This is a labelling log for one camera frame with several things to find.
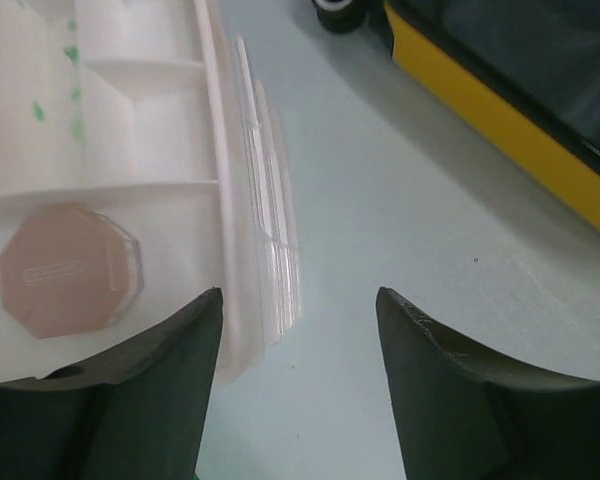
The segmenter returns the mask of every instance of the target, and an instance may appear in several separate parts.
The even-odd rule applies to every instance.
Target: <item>white table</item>
[[[600,378],[600,236],[309,0],[222,0],[280,111],[305,312],[214,392],[202,480],[401,479],[374,311],[391,286],[505,353]]]

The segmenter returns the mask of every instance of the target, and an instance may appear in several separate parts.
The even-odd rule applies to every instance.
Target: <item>green spot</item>
[[[42,107],[38,102],[33,102],[32,112],[36,120],[38,120],[40,123],[44,123],[46,117],[44,114],[44,110],[42,110]]]
[[[82,122],[82,117],[76,118],[73,123],[71,123],[71,135],[76,142],[82,143],[84,140],[84,124]]]
[[[71,62],[74,65],[78,64],[79,56],[78,56],[78,47],[73,46],[73,47],[65,47],[64,49],[64,54],[69,57],[69,59],[71,60]]]
[[[74,88],[73,90],[71,90],[71,100],[73,100],[74,102],[79,102],[80,100],[82,100],[82,90],[80,90],[79,88]]]

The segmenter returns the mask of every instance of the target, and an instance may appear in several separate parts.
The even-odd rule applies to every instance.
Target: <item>stacked clear plastic lid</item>
[[[0,291],[0,382],[95,355],[212,287],[228,382],[300,314],[280,124],[212,0],[0,1],[0,255],[59,205],[128,232],[143,289],[106,328],[51,338],[16,321]],[[86,268],[65,263],[29,270],[45,281]]]

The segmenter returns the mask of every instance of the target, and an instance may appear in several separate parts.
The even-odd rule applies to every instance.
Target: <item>white container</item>
[[[226,383],[299,316],[279,122],[234,50],[213,0],[0,0],[0,252],[28,214],[79,203],[139,241],[144,271],[126,317],[94,333],[37,340],[0,305],[0,382],[45,377],[219,286]]]

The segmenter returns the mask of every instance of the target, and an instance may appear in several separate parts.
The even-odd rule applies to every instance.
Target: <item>yellow edge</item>
[[[385,4],[393,58],[545,188],[600,230],[600,176]]]

